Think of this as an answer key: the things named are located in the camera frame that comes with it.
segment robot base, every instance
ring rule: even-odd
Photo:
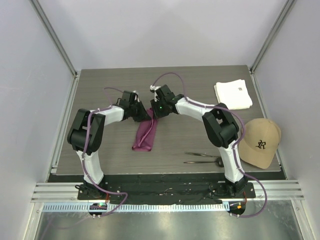
[[[98,186],[102,189],[107,189],[108,185],[106,184],[105,177],[103,177]],[[75,188],[78,189],[78,200],[100,200],[106,198],[106,193],[86,181],[83,181],[81,185],[75,185]]]

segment purple cloth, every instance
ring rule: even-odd
[[[154,145],[158,120],[153,118],[154,112],[152,108],[146,112],[151,117],[151,120],[140,123],[132,146],[133,151],[150,152]]]

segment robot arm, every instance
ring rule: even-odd
[[[237,167],[238,165],[243,171],[238,146],[234,146],[238,139],[239,127],[231,113],[216,109],[214,105],[191,100],[182,94],[176,96],[167,85],[150,86],[150,91],[155,95],[151,105],[156,118],[175,113],[190,116],[204,123],[209,140],[219,149],[229,193],[232,195],[240,192],[245,187],[247,179]],[[219,103],[217,107],[227,108],[223,103]]]
[[[114,122],[121,122],[130,117],[132,117],[135,122],[151,120],[151,118],[147,114],[142,102],[139,100],[138,94],[136,92],[124,91],[122,98],[119,99],[117,104],[92,115],[88,147],[83,158],[88,116],[92,111],[93,110],[86,109],[78,110],[68,133],[67,141],[72,145],[72,148],[79,156],[82,167],[85,161],[85,168],[94,183],[103,188],[105,184],[105,181],[103,180],[104,173],[100,167],[98,149],[102,142],[104,126]],[[84,189],[92,189],[92,192],[96,189],[86,174],[84,175],[84,185],[85,186],[82,186]]]

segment white towel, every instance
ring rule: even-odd
[[[217,82],[214,90],[218,102],[224,103],[230,110],[248,109],[253,104],[245,80]]]

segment tan baseball cap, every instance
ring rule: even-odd
[[[279,126],[270,119],[256,118],[245,125],[245,135],[240,141],[240,158],[261,169],[267,169],[281,139]]]

